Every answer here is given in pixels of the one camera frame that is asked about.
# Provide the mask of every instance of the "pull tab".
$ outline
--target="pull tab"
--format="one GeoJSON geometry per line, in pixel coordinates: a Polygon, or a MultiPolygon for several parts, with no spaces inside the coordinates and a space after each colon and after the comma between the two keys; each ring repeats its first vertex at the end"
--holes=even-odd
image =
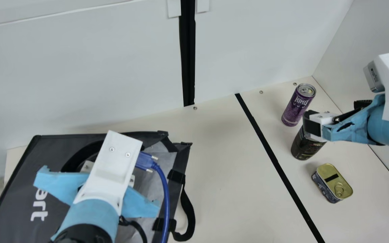
{"type": "Polygon", "coordinates": [[[335,184],[334,190],[337,197],[341,198],[343,196],[344,188],[342,183],[335,184]]]}
{"type": "Polygon", "coordinates": [[[196,3],[196,12],[199,14],[201,12],[210,11],[210,0],[197,0],[196,3]]]}

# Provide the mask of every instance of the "usb connector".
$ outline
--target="usb connector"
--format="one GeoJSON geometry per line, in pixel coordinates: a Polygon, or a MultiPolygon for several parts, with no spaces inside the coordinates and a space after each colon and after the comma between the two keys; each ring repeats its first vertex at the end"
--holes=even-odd
{"type": "Polygon", "coordinates": [[[147,172],[153,172],[152,168],[155,164],[154,160],[157,160],[158,158],[155,156],[152,156],[150,154],[140,152],[139,156],[137,157],[136,161],[136,168],[145,170],[147,172]]]}

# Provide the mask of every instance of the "cable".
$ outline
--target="cable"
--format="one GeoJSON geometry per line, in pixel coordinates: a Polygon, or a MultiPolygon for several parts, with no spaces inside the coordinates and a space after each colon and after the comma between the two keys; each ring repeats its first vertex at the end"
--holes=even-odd
{"type": "Polygon", "coordinates": [[[163,184],[163,191],[164,191],[164,205],[165,205],[165,223],[163,226],[163,232],[162,232],[162,241],[161,243],[166,243],[167,241],[167,234],[169,229],[169,217],[170,217],[170,199],[169,199],[169,188],[167,185],[166,176],[163,173],[162,169],[157,163],[153,163],[153,166],[151,166],[152,169],[154,169],[159,175],[160,179],[162,180],[163,184]]]}
{"type": "Polygon", "coordinates": [[[128,221],[126,220],[122,215],[119,217],[119,225],[122,225],[122,226],[133,226],[137,232],[139,232],[139,235],[140,237],[142,238],[142,242],[143,243],[148,243],[148,240],[147,240],[147,235],[145,234],[145,231],[144,229],[142,229],[142,226],[140,226],[139,223],[137,223],[136,221],[128,221]]]}

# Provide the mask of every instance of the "blue usb cable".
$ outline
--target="blue usb cable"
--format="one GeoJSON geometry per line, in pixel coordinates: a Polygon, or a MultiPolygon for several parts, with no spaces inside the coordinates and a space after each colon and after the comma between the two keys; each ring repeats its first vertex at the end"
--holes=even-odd
{"type": "Polygon", "coordinates": [[[170,217],[170,199],[169,199],[169,188],[167,185],[166,176],[163,173],[160,166],[154,162],[154,159],[157,159],[156,157],[153,157],[147,153],[140,152],[139,157],[136,161],[136,168],[143,169],[146,171],[151,171],[151,169],[155,170],[162,180],[163,184],[163,191],[164,191],[164,206],[165,206],[165,223],[163,226],[163,232],[162,232],[162,240],[161,243],[166,243],[167,241],[167,233],[169,229],[169,217],[170,217]]]}

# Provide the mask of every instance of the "purple can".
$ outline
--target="purple can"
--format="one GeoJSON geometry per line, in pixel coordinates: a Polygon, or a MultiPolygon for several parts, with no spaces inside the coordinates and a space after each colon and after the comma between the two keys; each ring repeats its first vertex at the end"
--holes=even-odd
{"type": "Polygon", "coordinates": [[[312,85],[307,83],[298,85],[281,116],[281,121],[286,126],[296,126],[315,95],[316,89],[312,85]]]}

